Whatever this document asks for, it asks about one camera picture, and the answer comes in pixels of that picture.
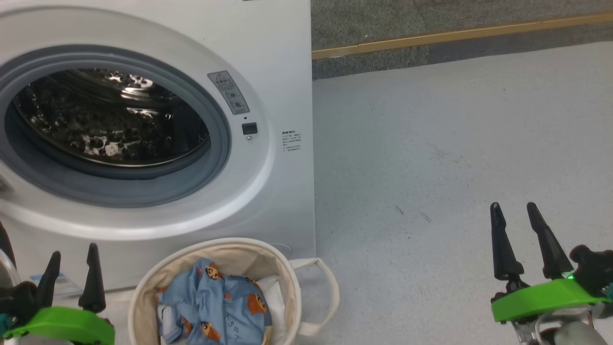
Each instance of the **wooden strip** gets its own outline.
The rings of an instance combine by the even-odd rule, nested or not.
[[[529,21],[508,25],[485,26],[482,28],[447,31],[443,33],[418,34],[395,39],[386,39],[373,42],[364,42],[340,47],[329,47],[312,51],[312,59],[335,58],[359,53],[378,52],[380,50],[414,47],[416,45],[436,44],[443,42],[461,41],[507,34],[527,33],[530,31],[567,28],[570,26],[609,23],[613,21],[613,11],[601,12],[578,17],[566,17]]]

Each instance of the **fabric laundry basket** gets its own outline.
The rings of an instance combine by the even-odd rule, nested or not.
[[[132,298],[128,314],[128,332],[132,345],[159,343],[155,294],[170,284],[173,278],[190,270],[202,258],[213,260],[225,274],[248,276],[256,281],[278,279],[279,303],[267,303],[273,316],[271,345],[293,345],[297,336],[315,336],[332,319],[340,304],[340,288],[331,270],[318,258],[288,260],[276,248],[248,238],[223,238],[195,244],[167,257],[152,268],[140,281]],[[330,285],[330,307],[320,324],[302,322],[302,296],[295,269],[316,265]],[[275,312],[283,310],[275,322]]]

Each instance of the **green plastic part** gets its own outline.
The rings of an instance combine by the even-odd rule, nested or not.
[[[39,310],[27,325],[6,332],[4,337],[28,334],[87,345],[115,345],[115,329],[108,322],[91,311],[60,306]]]
[[[515,321],[528,316],[599,302],[610,303],[611,300],[591,296],[573,279],[556,279],[515,291],[494,301],[492,314],[496,322]]]

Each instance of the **white strap handle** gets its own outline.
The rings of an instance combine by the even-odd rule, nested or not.
[[[338,286],[338,280],[334,276],[334,273],[332,273],[330,268],[320,258],[296,259],[291,260],[289,263],[294,269],[316,265],[326,275],[326,279],[330,285],[330,309],[324,321],[320,324],[301,322],[300,328],[298,329],[298,334],[300,335],[315,336],[330,322],[330,320],[332,320],[334,314],[336,314],[338,306],[341,303],[341,288]]]

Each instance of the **gray carpet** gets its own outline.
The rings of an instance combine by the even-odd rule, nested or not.
[[[613,0],[313,0],[313,48],[613,10]],[[313,78],[613,40],[613,24],[488,37],[313,61]]]

